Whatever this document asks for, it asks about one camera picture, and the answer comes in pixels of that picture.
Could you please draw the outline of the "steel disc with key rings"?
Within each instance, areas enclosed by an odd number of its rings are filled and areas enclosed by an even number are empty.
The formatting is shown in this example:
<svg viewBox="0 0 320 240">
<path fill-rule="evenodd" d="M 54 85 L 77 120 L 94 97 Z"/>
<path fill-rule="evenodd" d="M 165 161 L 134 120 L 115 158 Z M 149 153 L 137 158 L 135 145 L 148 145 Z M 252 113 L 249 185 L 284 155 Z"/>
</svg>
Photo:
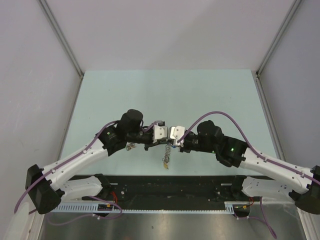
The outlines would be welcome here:
<svg viewBox="0 0 320 240">
<path fill-rule="evenodd" d="M 172 145 L 170 143 L 167 143 L 165 145 L 164 157 L 162 158 L 162 161 L 165 164 L 168 164 L 170 162 L 171 150 L 172 150 Z"/>
</svg>

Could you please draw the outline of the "yellow tag key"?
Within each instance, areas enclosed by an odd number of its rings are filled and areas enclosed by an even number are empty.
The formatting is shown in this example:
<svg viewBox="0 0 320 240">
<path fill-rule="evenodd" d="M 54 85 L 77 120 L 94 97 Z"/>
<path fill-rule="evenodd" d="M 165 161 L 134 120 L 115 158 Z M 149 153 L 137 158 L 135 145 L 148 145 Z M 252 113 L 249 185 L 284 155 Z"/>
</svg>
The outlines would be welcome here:
<svg viewBox="0 0 320 240">
<path fill-rule="evenodd" d="M 168 170 L 168 169 L 169 169 L 168 163 L 167 163 L 167 162 L 164 162 L 164 163 L 163 163 L 163 167 L 164 167 L 166 170 Z"/>
</svg>

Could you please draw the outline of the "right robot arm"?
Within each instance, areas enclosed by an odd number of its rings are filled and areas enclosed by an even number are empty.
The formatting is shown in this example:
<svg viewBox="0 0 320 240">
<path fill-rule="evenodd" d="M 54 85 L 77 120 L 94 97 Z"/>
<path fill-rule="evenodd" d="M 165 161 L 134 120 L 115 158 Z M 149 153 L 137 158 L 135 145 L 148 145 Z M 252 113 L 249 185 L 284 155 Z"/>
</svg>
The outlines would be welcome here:
<svg viewBox="0 0 320 240">
<path fill-rule="evenodd" d="M 226 136 L 211 120 L 200 123 L 197 132 L 182 126 L 171 127 L 170 138 L 180 152 L 213 153 L 226 167 L 260 173 L 267 178 L 258 182 L 250 176 L 237 176 L 230 194 L 242 201 L 245 197 L 288 200 L 307 213 L 320 213 L 320 167 L 291 164 L 257 151 L 245 141 Z"/>
</svg>

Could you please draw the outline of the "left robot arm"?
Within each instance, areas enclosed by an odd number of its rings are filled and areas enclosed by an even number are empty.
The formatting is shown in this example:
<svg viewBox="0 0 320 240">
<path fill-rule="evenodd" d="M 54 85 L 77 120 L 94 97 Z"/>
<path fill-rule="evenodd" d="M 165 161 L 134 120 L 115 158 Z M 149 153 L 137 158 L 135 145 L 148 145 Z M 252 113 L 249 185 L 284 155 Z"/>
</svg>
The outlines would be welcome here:
<svg viewBox="0 0 320 240">
<path fill-rule="evenodd" d="M 85 146 L 70 156 L 54 163 L 27 169 L 25 192 L 34 211 L 40 215 L 53 211 L 60 203 L 82 197 L 105 200 L 110 196 L 111 185 L 102 174 L 82 180 L 72 178 L 84 168 L 127 147 L 128 143 L 143 144 L 145 148 L 166 144 L 168 127 L 162 120 L 143 125 L 143 114 L 129 109 L 121 119 L 105 124 Z"/>
</svg>

